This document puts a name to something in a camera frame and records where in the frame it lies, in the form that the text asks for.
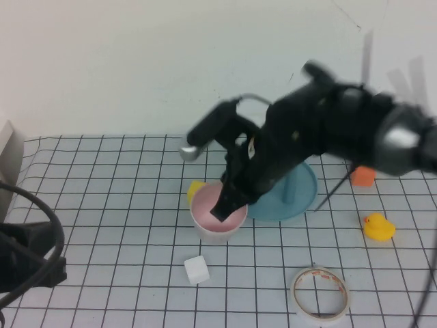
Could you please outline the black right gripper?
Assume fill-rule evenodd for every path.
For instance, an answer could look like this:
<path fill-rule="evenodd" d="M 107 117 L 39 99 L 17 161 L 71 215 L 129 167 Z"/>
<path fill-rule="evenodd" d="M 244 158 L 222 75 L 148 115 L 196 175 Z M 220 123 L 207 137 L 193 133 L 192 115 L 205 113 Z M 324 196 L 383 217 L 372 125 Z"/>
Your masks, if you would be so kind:
<path fill-rule="evenodd" d="M 246 217 L 256 202 L 307 157 L 321 152 L 322 110 L 327 91 L 305 85 L 269 105 L 254 137 L 255 154 L 242 170 L 226 178 L 210 214 L 220 222 Z"/>

